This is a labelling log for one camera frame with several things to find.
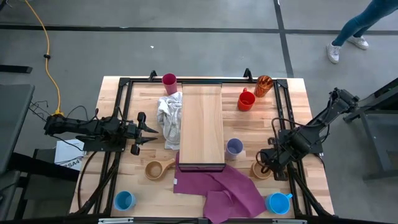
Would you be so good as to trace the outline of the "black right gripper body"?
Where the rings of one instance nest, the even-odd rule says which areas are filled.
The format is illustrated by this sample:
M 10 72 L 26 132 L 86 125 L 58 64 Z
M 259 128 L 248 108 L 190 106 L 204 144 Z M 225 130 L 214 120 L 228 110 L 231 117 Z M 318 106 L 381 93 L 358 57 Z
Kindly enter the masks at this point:
M 278 147 L 261 149 L 256 153 L 256 162 L 260 165 L 260 172 L 266 174 L 271 171 L 276 181 L 288 181 L 289 175 L 279 162 Z

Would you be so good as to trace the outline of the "wooden cup with handle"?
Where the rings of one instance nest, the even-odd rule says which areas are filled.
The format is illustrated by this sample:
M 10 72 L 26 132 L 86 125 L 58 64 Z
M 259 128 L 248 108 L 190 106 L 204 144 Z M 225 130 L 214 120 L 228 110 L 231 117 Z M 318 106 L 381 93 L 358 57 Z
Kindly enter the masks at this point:
M 263 168 L 259 163 L 253 162 L 251 165 L 251 174 L 257 179 L 265 180 L 270 178 L 273 172 L 268 167 Z
M 146 165 L 145 176 L 149 180 L 160 180 L 165 175 L 166 171 L 175 165 L 175 159 L 167 161 L 151 161 Z

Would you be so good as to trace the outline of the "lavender plastic cup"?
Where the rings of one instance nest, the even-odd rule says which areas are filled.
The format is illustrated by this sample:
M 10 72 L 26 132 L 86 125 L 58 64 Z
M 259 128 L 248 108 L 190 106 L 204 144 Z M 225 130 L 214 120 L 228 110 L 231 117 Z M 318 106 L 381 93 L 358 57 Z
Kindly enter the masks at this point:
M 232 138 L 226 143 L 225 157 L 228 160 L 237 158 L 243 152 L 244 145 L 238 138 Z

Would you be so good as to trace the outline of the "bright blue mug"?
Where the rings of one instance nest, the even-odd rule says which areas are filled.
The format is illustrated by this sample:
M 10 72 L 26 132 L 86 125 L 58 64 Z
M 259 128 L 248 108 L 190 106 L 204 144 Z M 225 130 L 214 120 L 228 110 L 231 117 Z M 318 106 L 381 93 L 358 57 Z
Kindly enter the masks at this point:
M 276 192 L 265 198 L 265 206 L 268 211 L 278 215 L 285 215 L 290 210 L 290 199 L 292 194 Z

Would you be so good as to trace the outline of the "magenta plastic cup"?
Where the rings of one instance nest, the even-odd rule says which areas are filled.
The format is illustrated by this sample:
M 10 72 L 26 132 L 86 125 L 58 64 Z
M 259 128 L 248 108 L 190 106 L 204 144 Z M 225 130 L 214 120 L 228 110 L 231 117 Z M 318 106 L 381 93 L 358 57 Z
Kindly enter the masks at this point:
M 167 73 L 162 77 L 162 83 L 168 95 L 177 92 L 177 78 L 173 73 Z

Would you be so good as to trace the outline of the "red mug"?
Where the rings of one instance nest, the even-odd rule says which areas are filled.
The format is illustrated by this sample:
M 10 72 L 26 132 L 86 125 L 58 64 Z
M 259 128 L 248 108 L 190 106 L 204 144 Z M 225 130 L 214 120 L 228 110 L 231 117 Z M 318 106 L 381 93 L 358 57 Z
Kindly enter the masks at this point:
M 238 98 L 238 109 L 240 111 L 249 111 L 255 103 L 256 97 L 253 93 L 248 91 L 247 88 L 243 89 L 243 92 Z

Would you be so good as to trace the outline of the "dull blue plastic cup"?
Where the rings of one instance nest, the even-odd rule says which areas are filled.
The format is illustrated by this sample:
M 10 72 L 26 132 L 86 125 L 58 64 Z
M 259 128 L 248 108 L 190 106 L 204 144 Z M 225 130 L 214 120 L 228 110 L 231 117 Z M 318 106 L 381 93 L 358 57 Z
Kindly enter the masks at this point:
M 136 205 L 136 197 L 129 191 L 120 191 L 114 198 L 114 207 L 119 211 L 127 211 Z

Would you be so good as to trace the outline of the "orange translucent tumbler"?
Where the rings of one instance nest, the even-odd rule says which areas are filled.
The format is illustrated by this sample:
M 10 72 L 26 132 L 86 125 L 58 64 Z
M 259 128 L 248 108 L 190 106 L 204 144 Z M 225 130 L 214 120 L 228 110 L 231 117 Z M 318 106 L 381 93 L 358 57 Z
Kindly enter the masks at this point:
M 258 98 L 264 97 L 266 93 L 273 87 L 273 79 L 266 75 L 257 78 L 254 95 Z

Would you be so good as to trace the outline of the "white cloth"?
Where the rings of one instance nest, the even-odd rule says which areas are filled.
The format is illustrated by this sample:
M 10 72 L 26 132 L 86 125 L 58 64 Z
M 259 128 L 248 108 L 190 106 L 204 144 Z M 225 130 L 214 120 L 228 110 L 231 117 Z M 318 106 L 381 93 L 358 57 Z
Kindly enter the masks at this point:
M 180 149 L 182 98 L 182 92 L 177 91 L 160 97 L 157 102 L 157 121 L 165 138 L 165 148 L 174 151 Z

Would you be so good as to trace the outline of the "white paper label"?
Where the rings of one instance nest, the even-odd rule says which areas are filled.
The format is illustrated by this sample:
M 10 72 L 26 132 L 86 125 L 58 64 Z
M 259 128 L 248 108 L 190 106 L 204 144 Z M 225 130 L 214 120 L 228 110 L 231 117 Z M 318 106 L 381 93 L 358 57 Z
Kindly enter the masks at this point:
M 86 155 L 83 146 L 84 143 L 77 139 L 57 141 L 54 163 L 80 171 L 82 159 Z

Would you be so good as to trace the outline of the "black metal stand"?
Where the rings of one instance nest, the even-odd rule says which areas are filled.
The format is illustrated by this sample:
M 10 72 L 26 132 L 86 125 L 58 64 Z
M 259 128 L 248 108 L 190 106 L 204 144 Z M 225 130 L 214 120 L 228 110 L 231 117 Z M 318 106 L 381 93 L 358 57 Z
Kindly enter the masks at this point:
M 346 123 L 359 118 L 376 152 L 379 171 L 365 175 L 363 180 L 398 177 L 389 154 L 398 155 L 398 78 L 375 91 L 365 104 L 344 117 Z

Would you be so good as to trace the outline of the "grey side table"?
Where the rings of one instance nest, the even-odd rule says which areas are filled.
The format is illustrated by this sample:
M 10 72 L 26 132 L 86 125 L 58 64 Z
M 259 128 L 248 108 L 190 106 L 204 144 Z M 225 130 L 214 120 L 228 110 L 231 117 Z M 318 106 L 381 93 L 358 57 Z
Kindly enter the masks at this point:
M 0 175 L 5 173 L 35 86 L 0 84 Z

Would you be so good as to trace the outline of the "black floor bar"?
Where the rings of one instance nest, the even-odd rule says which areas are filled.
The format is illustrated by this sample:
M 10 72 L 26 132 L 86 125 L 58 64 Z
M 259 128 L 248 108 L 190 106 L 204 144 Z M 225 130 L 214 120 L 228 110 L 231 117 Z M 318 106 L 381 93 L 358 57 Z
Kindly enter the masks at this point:
M 31 73 L 32 67 L 18 65 L 0 65 L 0 72 L 6 73 Z

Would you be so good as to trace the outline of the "black table frame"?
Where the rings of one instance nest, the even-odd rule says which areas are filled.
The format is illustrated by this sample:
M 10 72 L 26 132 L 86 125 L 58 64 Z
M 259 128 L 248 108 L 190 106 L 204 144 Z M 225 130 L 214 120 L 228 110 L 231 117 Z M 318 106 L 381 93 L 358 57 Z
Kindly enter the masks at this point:
M 127 77 L 104 77 L 96 107 L 99 117 L 113 113 L 119 80 Z M 148 78 L 133 78 L 133 88 L 129 104 L 128 119 L 136 120 L 140 111 L 145 112 L 146 123 L 159 134 L 143 133 L 143 136 L 157 137 L 158 140 L 140 146 L 139 156 L 130 153 L 131 144 L 128 141 L 126 151 L 121 154 L 121 163 L 116 177 L 115 195 L 128 190 L 137 198 L 137 205 L 128 211 L 121 212 L 112 206 L 112 217 L 168 217 L 168 218 L 198 218 L 203 217 L 203 206 L 206 198 L 199 195 L 174 194 L 174 168 L 165 173 L 164 178 L 157 181 L 149 180 L 144 175 L 144 169 L 150 161 L 167 161 L 175 158 L 176 151 L 164 149 L 162 129 L 156 120 L 157 101 L 166 96 L 166 90 L 160 77 L 149 82 Z M 223 83 L 221 89 L 223 106 L 224 143 L 231 138 L 238 138 L 244 143 L 244 152 L 236 160 L 227 161 L 244 175 L 249 176 L 262 196 L 273 192 L 290 193 L 288 181 L 275 181 L 273 177 L 259 180 L 252 175 L 251 165 L 255 154 L 260 149 L 268 148 L 267 139 L 273 136 L 270 121 L 277 114 L 274 90 L 270 90 L 263 98 L 257 98 L 250 111 L 237 109 L 238 96 L 247 88 L 253 91 L 255 83 L 249 83 L 248 78 L 218 78 L 221 81 L 238 81 L 240 83 Z M 307 123 L 312 119 L 308 103 L 307 91 L 303 78 L 276 78 L 279 83 L 286 81 L 289 87 L 294 120 Z M 88 200 L 99 184 L 105 153 L 98 152 L 88 164 L 83 174 L 80 188 L 82 204 Z M 303 170 L 308 188 L 317 198 L 323 208 L 334 213 L 323 165 L 319 158 L 308 155 L 303 158 Z

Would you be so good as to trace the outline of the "silver bracket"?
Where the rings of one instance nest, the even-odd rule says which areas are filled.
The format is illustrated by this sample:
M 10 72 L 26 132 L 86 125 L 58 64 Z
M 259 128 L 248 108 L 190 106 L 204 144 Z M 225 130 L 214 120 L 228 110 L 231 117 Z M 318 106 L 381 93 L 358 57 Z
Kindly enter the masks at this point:
M 272 219 L 272 224 L 308 224 L 306 220 L 298 219 Z
M 134 223 L 133 217 L 123 218 L 100 218 L 98 224 L 132 224 Z

